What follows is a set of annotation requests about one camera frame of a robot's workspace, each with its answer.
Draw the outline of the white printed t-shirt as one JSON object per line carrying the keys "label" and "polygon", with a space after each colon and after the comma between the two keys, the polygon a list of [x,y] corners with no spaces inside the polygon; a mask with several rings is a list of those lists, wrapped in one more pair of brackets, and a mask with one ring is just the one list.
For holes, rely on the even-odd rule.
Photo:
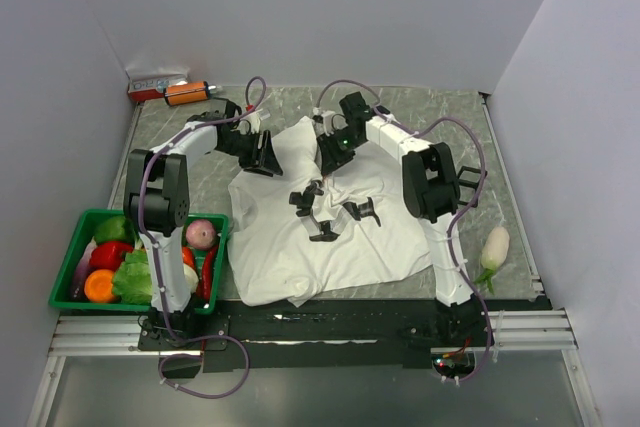
{"label": "white printed t-shirt", "polygon": [[[324,178],[307,117],[277,134],[273,148],[283,175],[241,172],[229,185],[228,258],[244,304],[287,300],[300,306],[326,291],[400,281],[430,265],[427,238],[402,199],[401,167],[381,148],[364,144]],[[323,194],[313,214],[330,221],[338,235],[331,242],[311,241],[289,202],[314,180]]]}

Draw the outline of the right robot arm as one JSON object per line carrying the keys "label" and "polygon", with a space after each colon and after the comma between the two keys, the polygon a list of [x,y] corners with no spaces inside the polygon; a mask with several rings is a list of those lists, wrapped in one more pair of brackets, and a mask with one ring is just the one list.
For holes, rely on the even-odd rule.
{"label": "right robot arm", "polygon": [[459,208],[467,205],[459,178],[467,169],[455,168],[447,144],[419,138],[388,110],[369,106],[361,93],[345,96],[339,105],[339,112],[313,108],[321,172],[343,167],[367,142],[398,162],[404,205],[422,226],[429,246],[438,311],[435,334],[448,345],[461,344],[481,318],[454,223]]}

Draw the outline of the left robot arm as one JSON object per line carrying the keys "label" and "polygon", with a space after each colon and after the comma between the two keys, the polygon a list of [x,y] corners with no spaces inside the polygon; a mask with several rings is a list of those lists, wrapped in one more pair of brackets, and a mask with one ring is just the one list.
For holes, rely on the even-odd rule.
{"label": "left robot arm", "polygon": [[202,157],[222,152],[235,157],[246,172],[283,174],[271,132],[260,127],[258,106],[241,108],[224,98],[217,103],[222,111],[192,116],[166,142],[150,150],[135,149],[128,157],[123,212],[147,252],[156,326],[177,349],[191,346],[198,335],[182,262],[183,227],[190,209],[189,169]]}

